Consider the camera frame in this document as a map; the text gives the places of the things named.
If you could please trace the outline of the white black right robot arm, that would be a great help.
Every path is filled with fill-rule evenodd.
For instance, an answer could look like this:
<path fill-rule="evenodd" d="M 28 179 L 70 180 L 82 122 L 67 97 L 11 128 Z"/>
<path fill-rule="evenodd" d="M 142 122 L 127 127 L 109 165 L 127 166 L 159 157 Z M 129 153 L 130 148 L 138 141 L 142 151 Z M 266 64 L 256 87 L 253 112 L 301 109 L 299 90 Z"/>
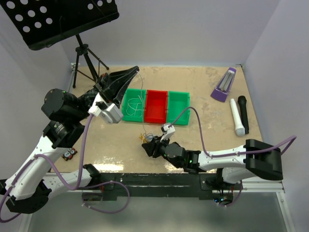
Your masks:
<path fill-rule="evenodd" d="M 255 176 L 270 181 L 283 179 L 281 150 L 255 139 L 247 139 L 244 145 L 233 149 L 209 153 L 186 150 L 177 142 L 170 143 L 158 136 L 141 146 L 149 157 L 163 157 L 190 174 L 218 170 L 215 184 L 221 190 Z"/>

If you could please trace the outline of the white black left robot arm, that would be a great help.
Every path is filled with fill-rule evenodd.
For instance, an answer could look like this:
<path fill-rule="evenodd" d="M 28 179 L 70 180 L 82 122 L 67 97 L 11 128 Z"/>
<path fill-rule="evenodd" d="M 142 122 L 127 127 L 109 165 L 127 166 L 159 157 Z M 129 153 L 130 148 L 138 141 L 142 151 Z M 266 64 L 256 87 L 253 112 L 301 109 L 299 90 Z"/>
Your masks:
<path fill-rule="evenodd" d="M 101 117 L 107 124 L 119 123 L 123 118 L 120 105 L 124 94 L 139 71 L 130 69 L 105 73 L 92 89 L 77 97 L 67 91 L 54 88 L 45 98 L 42 111 L 49 118 L 37 145 L 18 171 L 0 182 L 3 196 L 1 206 L 6 206 L 15 216 L 32 214 L 40 210 L 53 197 L 68 190 L 96 189 L 100 173 L 91 164 L 81 162 L 77 171 L 48 178 L 49 170 L 55 170 L 55 162 L 75 143 L 87 138 L 93 117 Z"/>

